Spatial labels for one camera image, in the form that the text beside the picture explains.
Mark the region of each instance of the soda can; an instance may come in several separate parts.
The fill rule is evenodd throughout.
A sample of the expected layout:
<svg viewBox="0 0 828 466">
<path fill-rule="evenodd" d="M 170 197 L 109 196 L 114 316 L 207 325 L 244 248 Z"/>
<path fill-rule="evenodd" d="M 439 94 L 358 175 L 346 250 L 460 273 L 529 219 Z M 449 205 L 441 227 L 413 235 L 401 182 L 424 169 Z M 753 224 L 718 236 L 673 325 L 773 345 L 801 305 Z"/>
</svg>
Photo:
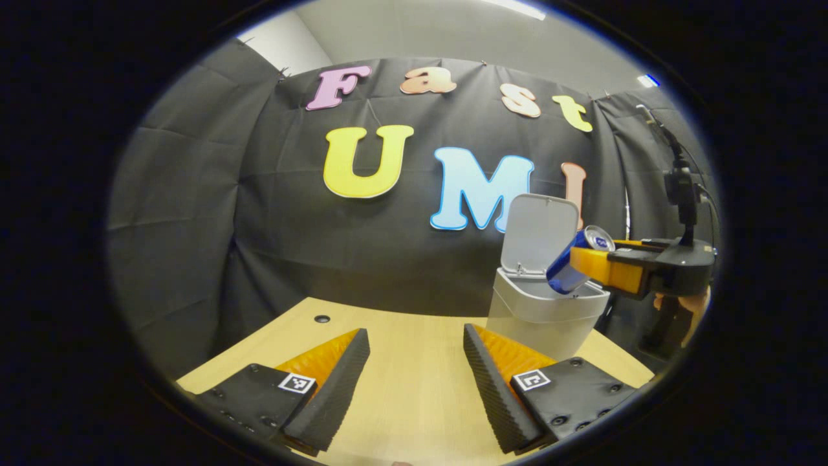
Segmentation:
<svg viewBox="0 0 828 466">
<path fill-rule="evenodd" d="M 549 286 L 560 294 L 569 294 L 590 279 L 569 264 L 570 249 L 573 247 L 612 252 L 615 250 L 615 243 L 606 231 L 595 225 L 585 226 L 583 230 L 575 233 L 575 238 L 546 269 Z"/>
</svg>

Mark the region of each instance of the wooden table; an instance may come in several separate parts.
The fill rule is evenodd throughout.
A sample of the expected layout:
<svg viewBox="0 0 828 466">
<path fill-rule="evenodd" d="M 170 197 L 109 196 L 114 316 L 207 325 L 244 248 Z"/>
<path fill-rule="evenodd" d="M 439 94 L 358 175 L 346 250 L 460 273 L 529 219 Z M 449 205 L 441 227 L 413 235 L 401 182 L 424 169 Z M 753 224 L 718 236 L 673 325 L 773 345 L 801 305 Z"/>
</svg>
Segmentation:
<svg viewBox="0 0 828 466">
<path fill-rule="evenodd" d="M 316 322 L 319 314 L 330 322 Z M 508 463 L 516 456 L 500 451 L 463 352 L 465 323 L 485 327 L 486 318 L 392 313 L 307 298 L 178 383 L 198 394 L 247 364 L 274 367 L 342 333 L 367 328 L 371 355 L 339 432 L 317 461 Z M 636 388 L 653 377 L 595 330 L 576 355 Z"/>
</svg>

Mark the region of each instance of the can lid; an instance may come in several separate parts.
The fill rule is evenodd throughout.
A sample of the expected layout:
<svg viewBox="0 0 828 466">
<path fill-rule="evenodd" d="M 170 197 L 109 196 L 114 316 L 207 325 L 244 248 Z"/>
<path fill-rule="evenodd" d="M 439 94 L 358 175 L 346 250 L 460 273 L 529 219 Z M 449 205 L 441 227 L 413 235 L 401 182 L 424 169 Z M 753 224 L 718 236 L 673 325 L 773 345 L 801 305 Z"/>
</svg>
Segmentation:
<svg viewBox="0 0 828 466">
<path fill-rule="evenodd" d="M 594 250 L 605 250 L 608 252 L 615 250 L 615 241 L 609 236 L 609 233 L 599 226 L 589 225 L 585 227 L 584 239 L 587 243 L 590 243 L 590 247 Z"/>
<path fill-rule="evenodd" d="M 559 197 L 525 193 L 509 205 L 500 264 L 517 273 L 546 273 L 549 264 L 570 244 L 578 229 L 578 206 Z"/>
</svg>

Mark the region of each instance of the gray trash can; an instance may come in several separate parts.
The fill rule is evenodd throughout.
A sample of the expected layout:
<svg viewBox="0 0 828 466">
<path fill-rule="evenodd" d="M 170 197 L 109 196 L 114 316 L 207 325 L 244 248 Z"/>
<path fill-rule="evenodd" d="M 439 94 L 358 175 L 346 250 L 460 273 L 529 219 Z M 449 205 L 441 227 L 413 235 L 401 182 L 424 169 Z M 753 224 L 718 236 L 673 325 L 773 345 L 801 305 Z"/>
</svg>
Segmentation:
<svg viewBox="0 0 828 466">
<path fill-rule="evenodd" d="M 557 361 L 575 355 L 606 307 L 609 292 L 589 281 L 559 294 L 546 268 L 569 245 L 578 207 L 565 199 L 521 194 L 512 201 L 494 276 L 486 328 Z"/>
</svg>

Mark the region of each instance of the blue letter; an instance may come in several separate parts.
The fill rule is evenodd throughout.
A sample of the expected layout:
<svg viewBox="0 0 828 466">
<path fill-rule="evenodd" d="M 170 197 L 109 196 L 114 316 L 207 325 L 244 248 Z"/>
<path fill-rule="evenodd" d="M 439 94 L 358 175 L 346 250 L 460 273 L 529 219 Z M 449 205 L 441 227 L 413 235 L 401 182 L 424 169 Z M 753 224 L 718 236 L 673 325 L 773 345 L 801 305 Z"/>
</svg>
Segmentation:
<svg viewBox="0 0 828 466">
<path fill-rule="evenodd" d="M 434 151 L 434 157 L 443 162 L 443 192 L 440 210 L 431 216 L 431 226 L 440 230 L 463 230 L 469 224 L 469 219 L 460 213 L 461 197 L 465 197 L 475 225 L 482 230 L 503 200 L 503 209 L 494 227 L 505 232 L 509 204 L 518 194 L 529 192 L 529 174 L 535 164 L 527 158 L 507 155 L 500 160 L 492 179 L 487 180 L 467 149 L 439 148 Z"/>
</svg>

